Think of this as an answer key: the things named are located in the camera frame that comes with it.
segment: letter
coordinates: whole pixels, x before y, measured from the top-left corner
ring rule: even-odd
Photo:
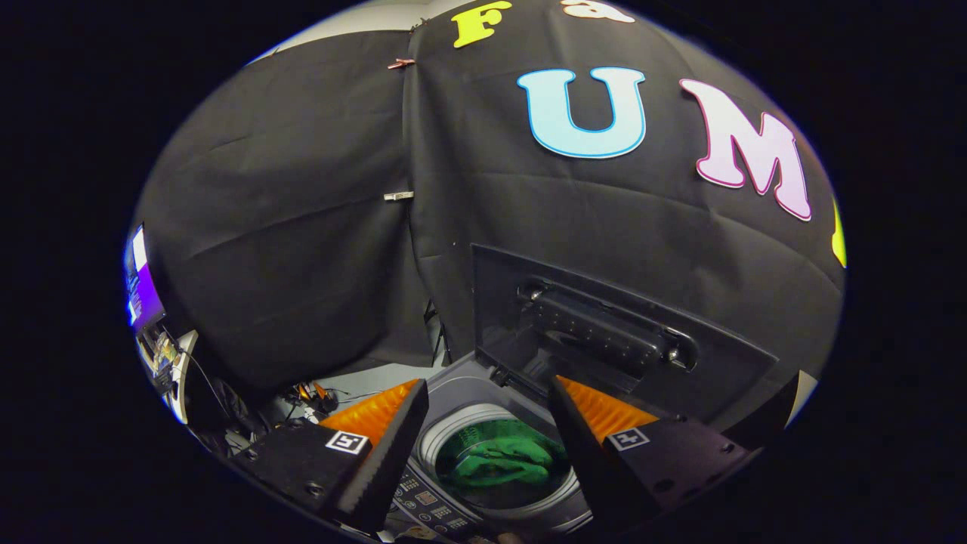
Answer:
[[[464,45],[493,36],[493,29],[484,28],[484,23],[490,26],[499,23],[503,16],[500,15],[498,10],[506,10],[512,6],[510,2],[502,0],[454,15],[450,19],[456,23],[457,39],[454,42],[454,47],[459,49]]]
[[[561,5],[567,6],[564,13],[588,19],[611,19],[618,22],[634,22],[631,17],[619,12],[611,6],[591,0],[561,0]]]
[[[833,231],[833,255],[839,260],[839,264],[846,268],[846,241],[843,239],[843,225],[839,220],[839,207],[833,200],[833,215],[835,217],[835,230]]]
[[[610,127],[601,131],[575,127],[568,99],[574,72],[540,70],[517,80],[527,90],[531,133],[540,145],[566,157],[608,159],[633,151],[645,137],[645,110],[638,93],[645,75],[628,68],[595,68],[591,77],[607,85],[614,116]]]
[[[761,128],[757,133],[722,91],[692,79],[682,79],[679,84],[694,95],[705,116],[709,151],[695,164],[699,175],[732,189],[745,185],[745,177],[737,166],[734,143],[746,161],[755,191],[761,196],[769,191],[778,167],[782,180],[776,186],[776,202],[793,216],[809,221],[812,211],[792,131],[769,113],[762,112]]]

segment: letter u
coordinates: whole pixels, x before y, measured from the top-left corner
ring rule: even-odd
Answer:
[[[517,85],[527,91],[531,133],[554,153],[578,159],[609,159],[633,151],[645,138],[645,110],[638,83],[645,75],[629,68],[595,68],[591,77],[603,81],[614,115],[611,126],[586,131],[571,120],[568,83],[570,70],[539,70],[525,74]]]

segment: letter f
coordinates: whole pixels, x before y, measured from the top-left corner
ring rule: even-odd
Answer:
[[[461,48],[464,45],[478,42],[484,38],[493,36],[492,28],[484,28],[484,23],[491,26],[499,23],[503,18],[497,10],[510,8],[510,2],[493,2],[485,6],[479,6],[472,10],[467,10],[462,14],[454,15],[451,21],[456,23],[457,39],[454,47]]]

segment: washing machine control panel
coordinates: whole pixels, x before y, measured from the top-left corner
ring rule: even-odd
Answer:
[[[477,524],[461,515],[443,499],[435,486],[426,483],[409,468],[396,486],[393,501],[413,520],[453,542],[486,542]]]

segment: washing machine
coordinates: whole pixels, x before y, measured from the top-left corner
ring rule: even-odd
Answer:
[[[484,542],[508,531],[543,540],[591,521],[541,397],[505,378],[470,353],[427,381],[429,411],[394,501],[439,541]],[[481,440],[519,437],[547,452],[545,472],[477,488],[454,482],[460,455]]]
[[[475,349],[427,380],[396,489],[399,510],[440,541],[543,542],[592,522],[546,408],[555,376],[720,427],[777,364],[695,316],[494,248],[474,247],[473,298]]]

